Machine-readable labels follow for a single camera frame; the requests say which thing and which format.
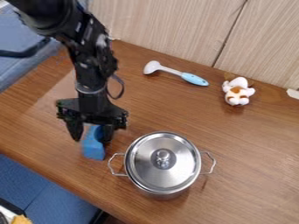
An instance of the blue object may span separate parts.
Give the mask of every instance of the blue object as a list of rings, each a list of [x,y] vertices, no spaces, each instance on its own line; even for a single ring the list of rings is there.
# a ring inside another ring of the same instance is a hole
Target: blue object
[[[11,5],[0,9],[0,49],[22,52],[36,45],[44,37],[35,34],[22,24]],[[40,49],[30,58],[15,59],[0,57],[0,92],[4,91],[18,79],[30,72],[43,60],[55,55],[61,44],[52,39],[50,43]]]
[[[0,198],[35,224],[88,224],[99,209],[0,154]]]
[[[105,148],[103,143],[99,141],[99,139],[102,139],[102,135],[101,126],[91,126],[89,128],[82,141],[84,157],[104,160]]]
[[[25,213],[36,224],[88,224],[98,208],[57,185],[49,185]]]
[[[25,210],[50,181],[0,154],[0,198]]]
[[[184,80],[198,86],[207,87],[209,86],[209,82],[207,80],[204,80],[203,78],[198,77],[195,74],[192,73],[182,73],[181,76]]]

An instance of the lid knob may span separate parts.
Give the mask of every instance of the lid knob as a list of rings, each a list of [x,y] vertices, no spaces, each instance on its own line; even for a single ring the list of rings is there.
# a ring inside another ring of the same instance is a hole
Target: lid knob
[[[170,153],[166,150],[159,150],[156,153],[156,163],[163,169],[168,168],[170,165]]]

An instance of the stainless steel pot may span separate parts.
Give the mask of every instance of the stainless steel pot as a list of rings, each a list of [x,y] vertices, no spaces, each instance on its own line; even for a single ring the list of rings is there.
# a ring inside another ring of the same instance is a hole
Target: stainless steel pot
[[[200,173],[201,153],[211,160],[209,172]],[[116,173],[111,165],[124,156],[126,173]],[[212,173],[216,165],[210,152],[199,152],[186,138],[171,132],[154,132],[135,140],[126,153],[115,153],[108,167],[115,176],[129,177],[142,193],[158,199],[172,199],[194,183],[199,174]]]

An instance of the pot handle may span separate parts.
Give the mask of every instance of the pot handle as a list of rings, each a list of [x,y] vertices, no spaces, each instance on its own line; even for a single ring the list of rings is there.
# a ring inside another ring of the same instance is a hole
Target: pot handle
[[[115,172],[115,170],[112,168],[112,165],[111,165],[111,162],[112,160],[114,160],[114,158],[116,156],[122,156],[124,157],[125,153],[122,153],[122,152],[117,152],[115,153],[109,160],[108,160],[108,167],[112,173],[112,175],[114,176],[118,176],[118,177],[127,177],[128,175],[126,173],[119,173],[119,172]]]
[[[211,166],[210,171],[209,171],[209,172],[203,172],[203,173],[200,173],[200,175],[211,174],[212,171],[214,170],[215,165],[217,164],[216,159],[215,159],[215,158],[211,155],[211,153],[208,152],[208,151],[200,151],[199,153],[200,153],[200,154],[201,154],[201,153],[205,153],[205,154],[212,160],[212,166]]]

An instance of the blue spoon handle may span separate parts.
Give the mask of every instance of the blue spoon handle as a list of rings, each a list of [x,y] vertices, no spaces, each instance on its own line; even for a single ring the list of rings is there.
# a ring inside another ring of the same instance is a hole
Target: blue spoon handle
[[[209,86],[209,82],[192,73],[182,73],[182,79],[198,86]]]

